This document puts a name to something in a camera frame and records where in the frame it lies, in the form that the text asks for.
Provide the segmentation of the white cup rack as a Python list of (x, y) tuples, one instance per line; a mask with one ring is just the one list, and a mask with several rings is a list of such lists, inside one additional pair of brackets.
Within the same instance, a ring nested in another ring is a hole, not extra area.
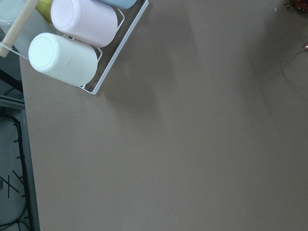
[(92, 95), (98, 93), (148, 6), (148, 0), (138, 0), (128, 9), (114, 8), (118, 19), (116, 36), (109, 45), (102, 48), (94, 48), (98, 59), (97, 71), (88, 84), (79, 86), (80, 89)]

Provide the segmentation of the white plastic cup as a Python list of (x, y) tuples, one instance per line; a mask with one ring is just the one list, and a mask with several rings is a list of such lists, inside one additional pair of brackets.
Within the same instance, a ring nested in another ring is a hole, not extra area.
[(77, 87), (88, 84), (98, 68), (90, 45), (51, 33), (41, 33), (32, 40), (28, 58), (36, 71)]

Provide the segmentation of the pink plastic cup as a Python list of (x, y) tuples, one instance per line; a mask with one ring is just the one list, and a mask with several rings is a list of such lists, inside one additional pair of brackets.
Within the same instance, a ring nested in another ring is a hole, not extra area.
[(57, 30), (98, 48), (112, 42), (118, 27), (115, 10), (98, 0), (54, 0), (51, 21)]

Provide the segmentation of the blue plastic cup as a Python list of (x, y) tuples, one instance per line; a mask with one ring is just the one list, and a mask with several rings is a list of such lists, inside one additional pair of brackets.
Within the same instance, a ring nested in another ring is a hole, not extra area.
[(136, 0), (100, 0), (100, 2), (121, 10), (126, 10), (132, 7), (136, 3)]

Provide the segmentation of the yellow plastic cup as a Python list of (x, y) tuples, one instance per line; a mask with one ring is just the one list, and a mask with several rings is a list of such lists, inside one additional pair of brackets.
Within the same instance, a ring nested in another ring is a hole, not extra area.
[(43, 16), (43, 18), (48, 22), (51, 21), (51, 5), (53, 0), (40, 0), (36, 6), (36, 10)]

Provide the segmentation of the wooden dowel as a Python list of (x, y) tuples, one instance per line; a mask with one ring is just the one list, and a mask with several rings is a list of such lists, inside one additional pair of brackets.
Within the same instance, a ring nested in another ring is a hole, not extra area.
[(8, 33), (5, 35), (4, 39), (0, 43), (0, 55), (3, 58), (6, 58), (13, 44), (21, 34), (25, 24), (29, 20), (32, 12), (36, 8), (39, 0), (27, 0), (21, 9), (20, 13), (16, 17), (14, 23), (9, 29)]

